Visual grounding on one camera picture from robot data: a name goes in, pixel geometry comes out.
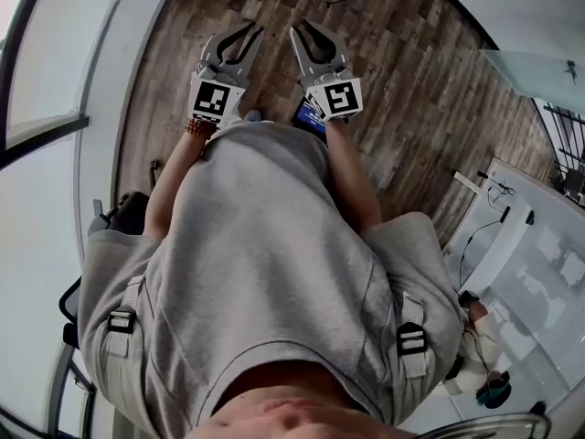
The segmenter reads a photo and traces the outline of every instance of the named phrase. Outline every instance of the wooden floor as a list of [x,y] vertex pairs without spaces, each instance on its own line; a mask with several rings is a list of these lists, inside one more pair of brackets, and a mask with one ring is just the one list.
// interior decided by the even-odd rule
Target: wooden floor
[[148,168],[170,155],[186,119],[190,73],[213,34],[255,20],[266,34],[242,112],[289,123],[302,91],[289,27],[303,18],[342,36],[365,110],[351,121],[386,219],[429,214],[441,243],[472,199],[449,172],[479,183],[492,157],[548,182],[553,155],[532,103],[481,56],[484,42],[446,0],[168,0],[134,86],[117,190],[149,192]]

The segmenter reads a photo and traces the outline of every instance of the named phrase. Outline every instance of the beaded bracelet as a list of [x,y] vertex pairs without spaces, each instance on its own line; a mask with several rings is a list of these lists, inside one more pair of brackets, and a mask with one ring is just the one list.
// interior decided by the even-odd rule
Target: beaded bracelet
[[208,140],[218,128],[214,123],[200,121],[198,119],[188,119],[185,125],[185,131],[194,135],[201,136]]

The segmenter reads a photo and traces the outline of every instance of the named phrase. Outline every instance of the gray t-shirt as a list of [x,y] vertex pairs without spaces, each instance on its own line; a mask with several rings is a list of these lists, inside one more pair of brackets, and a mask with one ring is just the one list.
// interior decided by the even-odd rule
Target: gray t-shirt
[[[390,424],[453,364],[462,321],[431,221],[411,213],[358,236],[329,193],[327,161],[311,134],[240,123],[187,173],[162,242],[90,236],[81,351],[86,358],[130,278],[145,273],[144,401],[162,437],[184,437],[264,363],[320,363]],[[412,380],[396,350],[404,291],[424,308],[430,347],[428,375]]]

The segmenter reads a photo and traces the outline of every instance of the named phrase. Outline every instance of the black chair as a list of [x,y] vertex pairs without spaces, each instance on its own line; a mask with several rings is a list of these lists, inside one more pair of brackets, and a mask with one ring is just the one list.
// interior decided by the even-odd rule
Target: black chair
[[[116,207],[105,215],[100,213],[93,219],[88,235],[98,230],[117,230],[124,234],[133,235],[142,234],[147,204],[148,196],[142,192],[124,194]],[[63,327],[63,342],[76,349],[80,348],[77,336],[80,287],[81,277],[58,300],[58,308],[69,321]]]

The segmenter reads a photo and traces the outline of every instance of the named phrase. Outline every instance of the strap buckle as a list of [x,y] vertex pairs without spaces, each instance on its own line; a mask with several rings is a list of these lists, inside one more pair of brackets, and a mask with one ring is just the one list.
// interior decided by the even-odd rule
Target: strap buckle
[[427,338],[424,329],[414,322],[402,324],[397,330],[399,356],[423,353],[427,350]]
[[108,331],[131,334],[134,331],[136,311],[129,305],[122,305],[110,312],[108,316]]

